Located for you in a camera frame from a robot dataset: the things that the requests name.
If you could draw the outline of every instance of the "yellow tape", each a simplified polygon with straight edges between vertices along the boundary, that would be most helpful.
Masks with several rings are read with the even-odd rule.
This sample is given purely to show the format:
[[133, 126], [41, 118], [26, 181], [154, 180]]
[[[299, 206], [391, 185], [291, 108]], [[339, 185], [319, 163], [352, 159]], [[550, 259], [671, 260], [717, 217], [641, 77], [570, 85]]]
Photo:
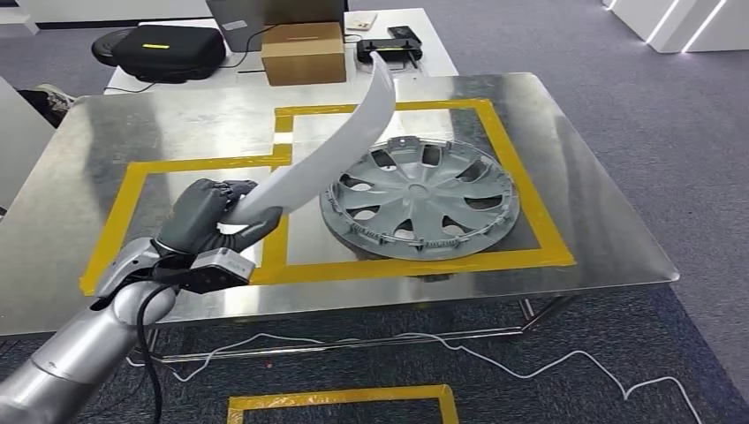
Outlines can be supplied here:
[[497, 117], [491, 101], [477, 99], [475, 102], [474, 108], [489, 136], [492, 148], [495, 150], [502, 166], [515, 180], [515, 186], [518, 188], [520, 195], [520, 207], [526, 214], [528, 223], [533, 229], [533, 234], [536, 236], [541, 250], [545, 251], [549, 257], [558, 258], [561, 263], [557, 263], [557, 265], [573, 265], [575, 260], [572, 258], [570, 251], [567, 250], [567, 245], [564, 243], [562, 236], [554, 225], [554, 221], [552, 221], [549, 212], [546, 210], [546, 206], [533, 186], [533, 181], [523, 167], [518, 152], [512, 146], [510, 137], [499, 121], [499, 117]]
[[138, 204], [140, 189], [146, 182], [146, 175], [148, 174], [146, 168], [143, 163], [127, 165], [123, 184], [119, 187], [117, 198], [115, 198], [110, 215], [104, 224], [104, 229], [99, 234], [94, 253], [88, 260], [86, 272], [83, 273], [79, 281], [79, 287], [86, 296], [95, 293], [99, 275], [119, 252], [122, 240], [125, 239], [130, 217], [132, 212], [135, 211], [135, 205]]
[[244, 411], [258, 409], [430, 398], [436, 398], [439, 401], [443, 424], [459, 423], [455, 398], [452, 395], [450, 386], [447, 384], [230, 397], [226, 423], [243, 424]]
[[[293, 106], [276, 109], [276, 130], [293, 131], [293, 117], [351, 113], [355, 104], [322, 106]], [[253, 275], [252, 284], [291, 284], [321, 281], [351, 280], [358, 278], [385, 278], [394, 276], [427, 276], [453, 272], [476, 272], [499, 269], [527, 269], [548, 266], [574, 265], [575, 260], [556, 229], [549, 212], [533, 186], [510, 137], [504, 130], [494, 106], [488, 99], [454, 99], [426, 102], [399, 102], [396, 110], [473, 109], [486, 131], [492, 148], [502, 166], [515, 179], [520, 197], [520, 207], [528, 220], [539, 248], [486, 252], [448, 261], [348, 261], [311, 264], [286, 264], [286, 245], [281, 252], [280, 240], [273, 239], [273, 253], [263, 255], [263, 267]]]
[[79, 280], [79, 288], [86, 296], [96, 291], [99, 275], [117, 255], [125, 240], [132, 213], [138, 204], [140, 190], [148, 174], [185, 170], [221, 170], [229, 168], [276, 167], [291, 163], [291, 146], [277, 145], [271, 155], [221, 157], [185, 161], [134, 162], [127, 165], [117, 198], [104, 224], [94, 252], [88, 260], [86, 271]]
[[[322, 106], [294, 106], [278, 108], [276, 115], [277, 140], [288, 140], [297, 115], [351, 113], [355, 104]], [[522, 269], [547, 266], [569, 266], [575, 263], [564, 240], [554, 225], [549, 212], [533, 186], [515, 148], [512, 146], [502, 122], [487, 99], [456, 99], [427, 102], [399, 102], [396, 110], [445, 110], [474, 109], [484, 126], [492, 148], [502, 166], [515, 179], [520, 194], [520, 207], [529, 222], [539, 248], [487, 252], [449, 261], [348, 261], [318, 264], [287, 264], [289, 222], [284, 218], [278, 228], [263, 240], [262, 263], [253, 274], [252, 284], [307, 283], [355, 278], [381, 278], [392, 276], [425, 276], [452, 272], [486, 271], [499, 269]], [[130, 216], [140, 195], [140, 188], [148, 173], [174, 172], [182, 170], [213, 170], [253, 166], [286, 165], [291, 162], [291, 144], [275, 144], [272, 155], [229, 157], [217, 159], [195, 159], [187, 161], [163, 161], [131, 163], [125, 173], [120, 193], [112, 207], [110, 217], [104, 225], [96, 249], [88, 263], [86, 273], [80, 280], [80, 288], [86, 295], [93, 294], [96, 280], [122, 245]]]

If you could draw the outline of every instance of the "metal frame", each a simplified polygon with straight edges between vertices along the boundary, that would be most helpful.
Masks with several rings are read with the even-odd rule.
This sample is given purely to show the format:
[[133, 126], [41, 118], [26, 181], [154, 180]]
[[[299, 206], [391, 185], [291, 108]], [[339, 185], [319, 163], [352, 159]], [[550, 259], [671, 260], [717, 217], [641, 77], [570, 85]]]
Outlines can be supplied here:
[[[409, 133], [471, 140], [484, 152], [493, 150], [518, 186], [524, 218], [545, 218], [519, 222], [499, 252], [436, 264], [360, 261], [330, 235], [319, 202], [311, 202], [248, 253], [260, 265], [252, 285], [231, 293], [180, 295], [160, 327], [489, 299], [515, 306], [525, 298], [600, 294], [678, 280], [668, 256], [536, 77], [516, 73], [395, 82], [399, 119], [387, 137]], [[281, 164], [274, 149], [294, 153], [293, 147], [297, 157], [291, 162], [311, 151], [354, 110], [366, 83], [81, 99], [13, 202], [14, 213], [0, 225], [0, 269], [6, 275], [0, 337], [54, 332], [90, 306], [91, 298], [78, 284], [96, 250], [97, 229], [109, 223], [125, 231], [122, 239], [110, 238], [115, 254], [120, 241], [153, 233], [158, 217], [169, 213], [172, 199], [195, 178], [265, 178]], [[128, 122], [113, 122], [115, 115], [127, 115]], [[269, 161], [262, 169], [246, 168], [248, 162], [225, 169], [235, 160], [263, 156]], [[143, 185], [124, 183], [128, 173], [152, 171], [143, 163], [158, 165], [159, 173]], [[204, 170], [213, 165], [221, 169]], [[49, 190], [51, 178], [59, 182], [54, 191]], [[124, 198], [123, 184], [132, 187]], [[60, 204], [75, 208], [60, 209]], [[59, 212], [51, 221], [50, 210]], [[126, 229], [127, 221], [132, 222]], [[274, 234], [285, 236], [275, 240], [277, 250], [270, 248]], [[54, 261], [29, 266], [28, 252]], [[513, 318], [506, 326], [527, 323], [520, 313]]]
[[[539, 326], [544, 322], [548, 321], [553, 316], [559, 314], [565, 307], [570, 305], [573, 300], [578, 296], [563, 296], [553, 298], [546, 306], [544, 306], [537, 313], [534, 312], [533, 307], [529, 299], [522, 299], [519, 301], [520, 311], [523, 313], [524, 321], [522, 325], [515, 327], [504, 327], [499, 329], [472, 329], [464, 331], [452, 331], [448, 333], [438, 333], [435, 336], [445, 340], [467, 340], [472, 338], [485, 338], [485, 337], [522, 337], [527, 336], [529, 333], [536, 331]], [[153, 337], [153, 343], [149, 343], [149, 349], [151, 351], [151, 357], [161, 364], [176, 364], [186, 362], [199, 362], [204, 361], [210, 357], [212, 360], [227, 360], [236, 358], [265, 358], [272, 356], [282, 356], [295, 353], [312, 353], [312, 352], [326, 352], [334, 351], [338, 349], [350, 349], [350, 348], [361, 348], [361, 347], [376, 347], [376, 346], [391, 346], [391, 345], [414, 345], [421, 343], [432, 343], [438, 340], [432, 337], [384, 337], [384, 338], [373, 338], [364, 340], [345, 340], [340, 342], [328, 342], [320, 344], [296, 344], [287, 345], [281, 347], [261, 347], [256, 349], [243, 349], [238, 351], [226, 351], [218, 352], [213, 355], [210, 352], [202, 353], [181, 353], [177, 355], [161, 355], [160, 353], [154, 352], [155, 341], [158, 337], [156, 334]], [[142, 352], [139, 349], [135, 349], [138, 354]]]

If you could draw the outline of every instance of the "stainless steel table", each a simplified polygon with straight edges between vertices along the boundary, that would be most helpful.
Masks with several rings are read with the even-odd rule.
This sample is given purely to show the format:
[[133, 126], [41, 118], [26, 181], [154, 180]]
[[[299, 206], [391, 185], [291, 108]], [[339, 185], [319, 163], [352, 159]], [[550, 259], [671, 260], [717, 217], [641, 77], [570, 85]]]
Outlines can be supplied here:
[[[496, 111], [575, 263], [467, 273], [444, 270], [432, 277], [324, 281], [325, 276], [315, 275], [309, 278], [323, 281], [250, 285], [203, 296], [182, 293], [164, 323], [262, 320], [488, 298], [561, 297], [558, 307], [573, 295], [678, 279], [666, 254], [535, 76], [402, 78], [396, 84], [400, 102], [488, 99], [480, 102]], [[298, 160], [345, 116], [330, 110], [310, 112], [295, 117], [288, 132], [290, 128], [279, 128], [284, 125], [276, 122], [276, 108], [356, 103], [365, 89], [356, 83], [234, 87], [79, 101], [0, 223], [0, 336], [55, 331], [91, 303], [79, 289], [79, 277], [97, 246], [128, 163], [269, 155], [274, 143], [289, 142], [291, 156]], [[456, 104], [458, 109], [399, 111], [385, 136], [454, 138], [491, 150], [486, 123], [475, 110]], [[148, 175], [126, 238], [148, 235], [196, 178], [262, 179], [269, 171], [262, 167]], [[537, 247], [522, 221], [500, 249]], [[322, 224], [317, 201], [291, 215], [288, 241], [289, 264], [356, 261]], [[267, 258], [264, 247], [246, 254]], [[273, 266], [262, 263], [261, 269]], [[441, 265], [435, 262], [434, 267]], [[521, 305], [527, 315], [524, 326], [552, 312], [534, 314], [528, 302]]]

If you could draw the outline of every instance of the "robotic arm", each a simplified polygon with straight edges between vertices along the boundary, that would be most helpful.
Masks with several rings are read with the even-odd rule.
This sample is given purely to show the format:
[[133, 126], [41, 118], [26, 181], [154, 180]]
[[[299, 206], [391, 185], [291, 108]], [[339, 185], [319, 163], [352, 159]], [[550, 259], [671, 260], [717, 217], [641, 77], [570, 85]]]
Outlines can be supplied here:
[[273, 231], [283, 210], [266, 209], [237, 234], [216, 225], [255, 186], [209, 179], [190, 185], [155, 238], [137, 238], [119, 252], [100, 278], [97, 301], [0, 383], [0, 424], [69, 422], [136, 345], [139, 318], [147, 326], [162, 319], [180, 290], [246, 285], [255, 264], [238, 252]]

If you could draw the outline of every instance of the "white table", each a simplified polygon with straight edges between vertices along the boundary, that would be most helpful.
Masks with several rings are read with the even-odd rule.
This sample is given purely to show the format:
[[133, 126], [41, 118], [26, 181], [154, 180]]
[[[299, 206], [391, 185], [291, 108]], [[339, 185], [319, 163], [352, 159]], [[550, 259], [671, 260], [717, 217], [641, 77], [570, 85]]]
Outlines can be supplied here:
[[[377, 19], [374, 25], [368, 31], [346, 30], [347, 34], [359, 34], [364, 38], [392, 38], [388, 34], [388, 27], [398, 27], [407, 25], [411, 27], [414, 33], [422, 41], [423, 58], [419, 61], [419, 69], [413, 69], [409, 64], [405, 71], [393, 72], [395, 77], [424, 75], [428, 77], [456, 76], [458, 71], [452, 63], [450, 56], [447, 54], [439, 35], [432, 26], [424, 9], [396, 9], [388, 11], [376, 11]], [[173, 25], [182, 27], [218, 27], [213, 19], [191, 19], [191, 20], [171, 20], [164, 22], [148, 22], [148, 25]], [[368, 79], [369, 73], [366, 72], [367, 65], [359, 64], [355, 60], [356, 41], [359, 37], [347, 37], [345, 50], [346, 60], [346, 78], [349, 81], [355, 79]], [[226, 47], [226, 61], [224, 66], [236, 64], [244, 53], [234, 53]], [[203, 80], [190, 80], [185, 84], [156, 84], [149, 88], [148, 91], [165, 91], [165, 90], [184, 90], [186, 88], [204, 88], [204, 87], [227, 87], [235, 84], [251, 84], [258, 86], [267, 86], [268, 80], [263, 72], [245, 73], [262, 70], [260, 52], [253, 51], [247, 53], [247, 57], [241, 66], [232, 69], [219, 69], [210, 78]], [[128, 75], [119, 67], [115, 70], [110, 83], [107, 87], [122, 88], [124, 90], [138, 91], [148, 86], [148, 83], [140, 82], [133, 76]], [[118, 95], [123, 91], [106, 89], [106, 95]]]
[[21, 95], [0, 77], [0, 216], [9, 209], [55, 133]]

